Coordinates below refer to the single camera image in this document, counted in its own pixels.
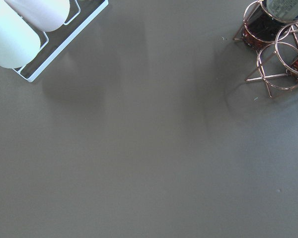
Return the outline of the pale white cup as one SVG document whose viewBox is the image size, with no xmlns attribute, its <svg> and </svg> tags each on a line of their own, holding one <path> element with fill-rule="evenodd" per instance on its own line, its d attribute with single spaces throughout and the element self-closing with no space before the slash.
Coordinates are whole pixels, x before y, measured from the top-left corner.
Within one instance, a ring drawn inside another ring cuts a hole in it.
<svg viewBox="0 0 298 238">
<path fill-rule="evenodd" d="M 60 28 L 70 12 L 68 0 L 7 0 L 6 3 L 43 32 Z"/>
</svg>

